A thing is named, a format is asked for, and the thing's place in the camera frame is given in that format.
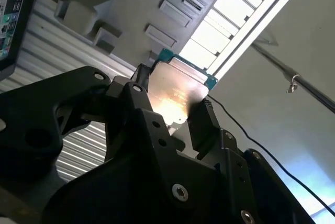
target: white ceiling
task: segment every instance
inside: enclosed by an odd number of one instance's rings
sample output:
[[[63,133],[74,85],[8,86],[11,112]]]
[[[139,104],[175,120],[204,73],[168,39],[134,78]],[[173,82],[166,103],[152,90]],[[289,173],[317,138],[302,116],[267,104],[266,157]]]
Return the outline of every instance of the white ceiling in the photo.
[[[335,99],[334,13],[334,0],[290,0],[267,28],[279,46],[266,47],[332,99]],[[335,116],[301,88],[286,94],[288,85],[275,67],[249,48],[211,94],[289,171],[327,204],[332,204]],[[259,149],[220,107],[215,106],[215,110],[221,126],[236,136],[241,149]],[[185,127],[177,135],[189,141]],[[274,167],[309,214],[323,208]]]

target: teal edge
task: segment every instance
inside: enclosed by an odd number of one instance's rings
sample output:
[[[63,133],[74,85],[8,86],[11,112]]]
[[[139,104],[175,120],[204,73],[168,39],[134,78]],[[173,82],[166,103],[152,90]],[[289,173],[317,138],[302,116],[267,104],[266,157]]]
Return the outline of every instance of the teal edge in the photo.
[[[212,76],[210,74],[207,74],[206,71],[200,69],[199,67],[195,66],[193,63],[187,61],[186,59],[183,59],[180,55],[177,55],[177,54],[173,53],[171,50],[163,49],[158,56],[158,61],[170,62],[172,58],[178,58],[179,60],[183,61],[187,65],[196,69],[198,72],[201,72],[201,73],[205,74],[207,76],[207,81],[205,82],[205,85],[208,87],[208,89],[210,91],[217,84],[217,82],[218,82],[217,78],[215,78],[214,76]]]

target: wire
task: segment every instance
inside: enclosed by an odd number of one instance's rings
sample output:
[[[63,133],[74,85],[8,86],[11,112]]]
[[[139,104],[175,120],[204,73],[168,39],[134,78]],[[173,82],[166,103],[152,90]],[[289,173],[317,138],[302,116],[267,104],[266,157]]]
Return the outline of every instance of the wire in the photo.
[[[313,197],[319,201],[326,210],[328,210],[328,212],[330,212],[334,217],[335,217],[335,212],[333,210],[331,210],[331,208],[325,203],[323,202],[322,199],[319,198],[319,196],[317,196],[311,189],[309,189],[303,182],[301,182],[298,178],[296,178],[295,176],[293,176],[280,162],[279,160],[270,152],[268,151],[263,145],[261,145],[260,143],[258,143],[256,140],[254,140],[253,138],[251,138],[248,133],[246,132],[246,130],[240,125],[240,123],[237,122],[236,119],[234,119],[234,117],[226,110],[226,108],[223,106],[222,103],[220,103],[219,101],[217,101],[215,98],[213,98],[212,96],[208,95],[208,97],[213,100],[215,103],[217,103],[219,106],[221,106],[221,108],[225,111],[225,113],[228,115],[228,117],[235,122],[235,124],[243,131],[244,135],[251,140],[252,142],[254,142],[256,145],[258,145],[260,148],[262,148],[264,150],[264,152],[266,152],[273,160],[274,162],[277,163],[277,165],[289,176],[291,177],[293,180],[295,180],[300,186],[302,186],[307,192],[309,192],[310,194],[313,195]]]

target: metal plate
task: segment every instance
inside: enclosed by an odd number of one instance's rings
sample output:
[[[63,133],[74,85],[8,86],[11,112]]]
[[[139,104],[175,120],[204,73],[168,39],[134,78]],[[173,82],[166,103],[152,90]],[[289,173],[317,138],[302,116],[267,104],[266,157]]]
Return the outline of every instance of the metal plate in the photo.
[[[190,106],[202,101],[208,92],[204,84],[164,62],[156,65],[149,78],[151,106],[167,125],[184,123]]]

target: corrugated wall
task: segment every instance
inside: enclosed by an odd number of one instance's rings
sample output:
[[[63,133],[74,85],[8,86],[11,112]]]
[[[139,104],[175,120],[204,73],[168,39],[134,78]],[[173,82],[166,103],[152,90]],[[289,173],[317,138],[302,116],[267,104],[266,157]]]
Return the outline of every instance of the corrugated wall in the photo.
[[[71,33],[54,18],[57,0],[37,0],[23,41],[15,73],[0,82],[0,92],[37,82],[70,70],[91,65],[112,79],[131,76],[134,67],[113,55],[105,55],[84,38]],[[57,161],[60,176],[66,181],[100,165],[105,157],[105,129],[91,123],[84,130],[64,139]]]

